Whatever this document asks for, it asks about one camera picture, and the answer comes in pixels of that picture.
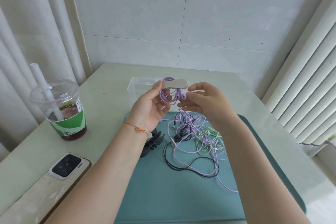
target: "teal tray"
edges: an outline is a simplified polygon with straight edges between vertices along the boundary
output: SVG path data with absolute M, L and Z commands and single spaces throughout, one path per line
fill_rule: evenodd
M 169 112 L 165 118 L 174 119 L 175 115 L 176 112 Z M 304 201 L 249 121 L 244 116 L 238 116 L 251 130 L 273 168 L 306 213 Z M 174 171 L 167 166 L 163 157 L 163 147 L 170 142 L 167 136 L 167 124 L 168 122 L 164 121 L 157 126 L 158 131 L 166 134 L 163 143 L 157 149 L 150 151 L 147 156 L 139 159 L 115 223 L 245 220 L 238 193 L 225 189 L 216 178 L 200 177 L 190 171 Z M 169 129 L 170 134 L 174 135 L 172 127 Z M 195 151 L 195 141 L 182 142 L 180 147 L 187 151 Z M 172 164 L 183 167 L 174 160 L 172 150 L 173 147 L 170 145 L 167 149 L 167 158 Z M 176 157 L 185 163 L 190 163 L 199 156 L 198 154 L 185 154 L 178 150 L 175 153 Z M 193 167 L 204 173 L 209 173 L 214 168 L 213 163 L 206 159 L 197 160 Z M 237 190 L 229 161 L 219 161 L 219 167 L 218 177 L 221 182 Z

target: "plastic container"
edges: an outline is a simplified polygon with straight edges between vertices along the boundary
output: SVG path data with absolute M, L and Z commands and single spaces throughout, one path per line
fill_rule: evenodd
M 146 91 L 150 90 L 153 84 L 163 78 L 132 77 L 127 87 L 130 108 Z
M 30 92 L 29 100 L 40 108 L 64 140 L 72 141 L 80 138 L 86 132 L 86 120 L 78 97 L 78 84 L 64 79 L 49 83 L 48 86 L 55 100 L 49 101 L 40 86 Z

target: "table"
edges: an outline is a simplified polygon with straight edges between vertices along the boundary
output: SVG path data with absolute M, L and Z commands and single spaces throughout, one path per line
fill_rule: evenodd
M 335 187 L 236 74 L 112 63 L 103 64 L 80 87 L 88 128 L 81 139 L 63 141 L 44 121 L 0 163 L 0 214 L 65 153 L 78 154 L 92 164 L 99 159 L 130 109 L 127 86 L 133 76 L 173 76 L 184 78 L 190 84 L 205 81 L 220 88 L 235 111 L 250 121 L 305 201 L 308 217 L 313 221 L 325 218 L 323 223 L 333 223 L 332 218 L 336 219 L 330 203 L 336 198 Z

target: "white phone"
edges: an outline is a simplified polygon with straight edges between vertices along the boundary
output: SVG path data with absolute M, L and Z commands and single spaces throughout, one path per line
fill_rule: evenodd
M 65 154 L 0 216 L 0 223 L 44 223 L 90 167 L 89 160 Z

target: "white radiator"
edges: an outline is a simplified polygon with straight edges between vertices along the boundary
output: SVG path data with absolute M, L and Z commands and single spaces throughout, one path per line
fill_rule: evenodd
M 262 99 L 298 143 L 336 133 L 335 46 L 336 0 L 322 0 Z

